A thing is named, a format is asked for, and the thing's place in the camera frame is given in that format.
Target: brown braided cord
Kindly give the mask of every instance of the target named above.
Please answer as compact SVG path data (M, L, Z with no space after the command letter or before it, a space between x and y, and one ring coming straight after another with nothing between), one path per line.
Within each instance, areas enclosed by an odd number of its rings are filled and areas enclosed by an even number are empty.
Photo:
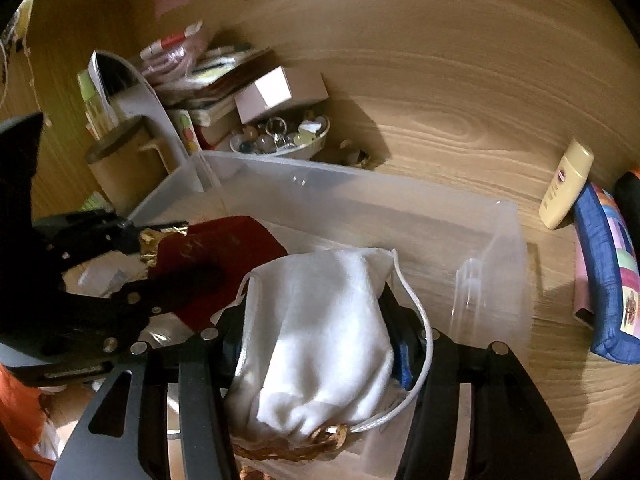
M234 454L248 460L288 460L289 462L302 462L313 460L318 456L337 451L344 446L349 436L346 424L339 424L333 434L327 433L325 428L319 428L312 435L311 444L308 446L287 449L283 446L265 446L258 449L245 449L233 444Z

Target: bowl of beads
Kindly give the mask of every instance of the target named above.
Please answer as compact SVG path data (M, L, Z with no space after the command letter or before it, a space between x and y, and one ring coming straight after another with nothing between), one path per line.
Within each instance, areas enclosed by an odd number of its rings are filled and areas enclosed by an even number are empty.
M330 127L329 118L322 115L311 117L306 113L301 121L288 122L271 117L256 126L245 126L242 132L234 132L229 146L235 153L309 160L324 148Z

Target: brown cylindrical container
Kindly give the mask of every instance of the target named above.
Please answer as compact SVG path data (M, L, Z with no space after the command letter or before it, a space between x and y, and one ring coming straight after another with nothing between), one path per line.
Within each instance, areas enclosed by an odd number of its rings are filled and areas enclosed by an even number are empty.
M118 214L127 215L167 176L142 117L116 126L96 142L84 160Z

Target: white cord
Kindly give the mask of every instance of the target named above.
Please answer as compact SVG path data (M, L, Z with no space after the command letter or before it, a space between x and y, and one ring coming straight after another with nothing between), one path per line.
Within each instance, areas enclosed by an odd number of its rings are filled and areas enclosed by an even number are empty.
M0 49L2 49L2 59L4 65L4 89L2 90L2 98L0 99L0 110L4 106L4 99L6 98L7 90L9 88L9 62L6 58L6 50L4 49L4 44L0 40Z
M411 288L411 285L409 285L407 280L402 275L402 272L400 271L400 263L398 261L398 252L395 249L393 249L391 252L394 256L394 265L396 267L396 274L398 275L398 278L400 278L400 282L402 283L402 286L404 286L407 293L409 294L412 301L414 302L415 306L417 307L418 314L420 314L420 318L422 319L422 324L424 325L424 332L426 336L425 337L426 352L424 355L424 364L422 365L422 370L420 371L418 380L415 382L415 386L412 388L412 390L408 393L408 395L404 398L404 400L402 400L400 404L398 404L394 408L389 408L388 410L386 410L386 412L374 415L371 418L365 420L364 422L356 424L355 426L351 426L349 428L349 433L361 433L363 431L373 430L373 428L382 426L383 424L388 423L396 415L399 415L399 413L401 413L402 410L404 410L411 402L413 402L413 400L418 395L418 393L420 393L420 390L422 389L424 382L427 380L429 368L431 368L431 360L433 359L433 335L431 335L431 325L429 323L429 319L427 318L427 313L425 312L424 307L422 306L422 303L418 299L418 296L416 295L414 290ZM338 429L337 426L331 426L326 429L326 432L335 433L337 429Z

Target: white box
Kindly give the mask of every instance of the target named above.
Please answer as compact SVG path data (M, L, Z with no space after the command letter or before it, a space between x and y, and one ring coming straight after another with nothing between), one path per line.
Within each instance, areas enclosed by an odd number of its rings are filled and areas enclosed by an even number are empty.
M236 94L242 124L280 110L308 106L327 99L322 75L300 68L279 66Z

